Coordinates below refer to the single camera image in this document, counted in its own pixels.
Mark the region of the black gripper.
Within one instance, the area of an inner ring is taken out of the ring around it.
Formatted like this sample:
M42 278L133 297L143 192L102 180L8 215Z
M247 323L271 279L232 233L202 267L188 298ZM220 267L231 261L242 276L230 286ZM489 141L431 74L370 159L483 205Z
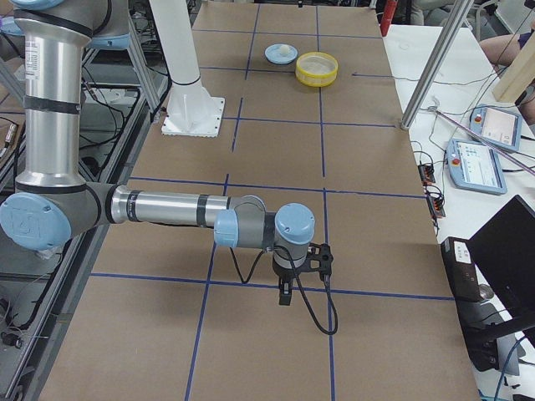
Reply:
M279 266L278 264L273 265L273 270L278 276L278 288L279 288L279 300L278 304L280 306L290 306L292 301L292 288L293 280L295 277L298 277L301 273L301 268L296 267L295 269L286 268Z

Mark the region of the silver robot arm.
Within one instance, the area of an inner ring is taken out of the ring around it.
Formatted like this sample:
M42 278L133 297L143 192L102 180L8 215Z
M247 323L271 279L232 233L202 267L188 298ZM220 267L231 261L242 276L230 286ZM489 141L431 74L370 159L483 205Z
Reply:
M1 206L1 225L34 251L63 245L96 226L126 221L211 228L218 246L271 253L279 301L320 260L315 219L299 203L266 210L256 196L176 194L88 182L78 171L83 51L93 41L130 43L125 1L16 1L24 35L26 162Z

